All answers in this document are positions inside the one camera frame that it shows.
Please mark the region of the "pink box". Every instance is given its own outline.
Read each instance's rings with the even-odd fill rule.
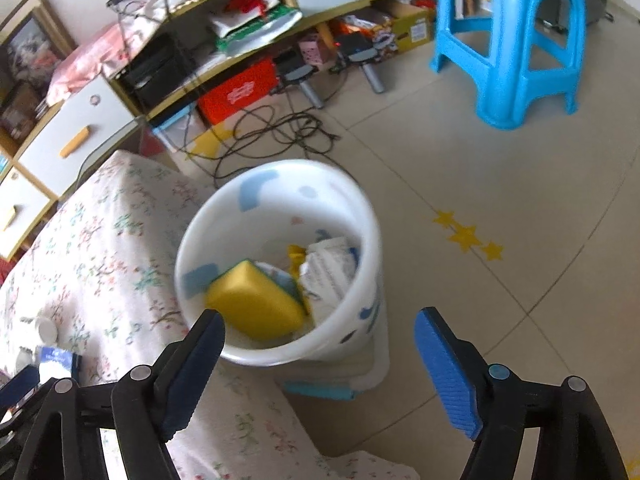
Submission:
[[[303,59],[309,65],[321,66],[331,59],[331,51],[319,34],[307,34],[298,41],[298,46]]]

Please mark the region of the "framed picture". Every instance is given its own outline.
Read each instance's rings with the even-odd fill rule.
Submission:
[[[8,38],[30,12],[38,13],[40,23],[64,56],[71,54],[77,47],[76,42],[51,7],[49,0],[22,0],[0,23],[0,43]]]
[[[66,56],[47,33],[37,10],[14,28],[2,48],[14,81],[29,83],[41,98],[45,97],[55,69]]]
[[[44,97],[53,71],[76,46],[48,0],[22,0],[0,23],[0,75],[6,71],[14,84],[26,81]],[[1,86],[7,94],[7,83]]]

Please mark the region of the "yellow star sticker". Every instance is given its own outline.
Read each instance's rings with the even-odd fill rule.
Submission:
[[[456,234],[450,236],[448,240],[460,244],[460,249],[463,253],[466,253],[471,246],[482,245],[482,242],[476,237],[476,226],[469,227],[459,226]]]
[[[632,460],[626,465],[629,480],[640,480],[640,460]]]
[[[486,254],[486,260],[488,262],[490,262],[491,260],[501,260],[502,259],[502,249],[504,247],[502,247],[501,245],[498,245],[496,243],[494,243],[493,241],[490,241],[487,245],[485,245],[484,247],[480,248],[480,250]]]
[[[453,219],[453,215],[455,214],[453,211],[436,211],[436,213],[438,213],[438,217],[434,218],[433,222],[440,224],[443,229],[459,225],[458,222]]]
[[[225,128],[225,123],[216,124],[193,141],[193,146],[187,154],[187,160],[193,155],[215,157],[220,149],[220,140],[227,140],[233,136],[232,130]]]

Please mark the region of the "yellow sponge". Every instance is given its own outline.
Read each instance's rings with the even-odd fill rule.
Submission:
[[[206,304],[256,341],[295,332],[305,322],[303,307],[250,260],[243,260],[211,283]]]

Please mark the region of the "screw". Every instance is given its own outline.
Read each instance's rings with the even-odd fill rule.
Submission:
[[[136,366],[129,375],[134,381],[144,381],[151,375],[151,368],[147,365]]]
[[[489,366],[489,375],[494,379],[503,381],[511,375],[511,371],[504,365],[491,365]]]
[[[574,392],[583,392],[587,389],[587,383],[584,382],[580,377],[569,377],[567,381],[569,388],[571,388]]]
[[[74,384],[72,383],[71,379],[60,379],[56,383],[56,386],[54,386],[54,389],[59,394],[66,394],[73,385]]]

